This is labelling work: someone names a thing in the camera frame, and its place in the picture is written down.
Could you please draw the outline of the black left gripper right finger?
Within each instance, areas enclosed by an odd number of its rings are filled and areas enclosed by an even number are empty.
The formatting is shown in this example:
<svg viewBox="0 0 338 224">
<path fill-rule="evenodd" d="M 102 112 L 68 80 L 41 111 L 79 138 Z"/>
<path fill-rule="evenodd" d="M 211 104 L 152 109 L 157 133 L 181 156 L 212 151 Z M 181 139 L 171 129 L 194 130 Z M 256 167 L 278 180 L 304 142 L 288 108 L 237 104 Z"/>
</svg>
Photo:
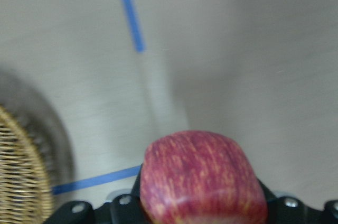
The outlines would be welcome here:
<svg viewBox="0 0 338 224">
<path fill-rule="evenodd" d="M 263 182 L 259 184 L 266 210 L 256 223 L 337 223 L 337 200 L 326 201 L 321 210 L 314 209 L 296 197 L 277 197 Z"/>
</svg>

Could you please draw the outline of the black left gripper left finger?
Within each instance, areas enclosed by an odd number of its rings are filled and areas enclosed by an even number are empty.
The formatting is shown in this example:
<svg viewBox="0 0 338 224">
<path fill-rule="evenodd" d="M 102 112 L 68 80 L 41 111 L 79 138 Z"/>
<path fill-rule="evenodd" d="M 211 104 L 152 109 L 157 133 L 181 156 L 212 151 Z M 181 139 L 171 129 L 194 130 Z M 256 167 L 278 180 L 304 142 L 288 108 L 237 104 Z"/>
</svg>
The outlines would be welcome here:
<svg viewBox="0 0 338 224">
<path fill-rule="evenodd" d="M 129 193 L 121 193 L 94 209 L 87 201 L 69 201 L 44 223 L 148 223 L 140 203 L 140 174 Z"/>
</svg>

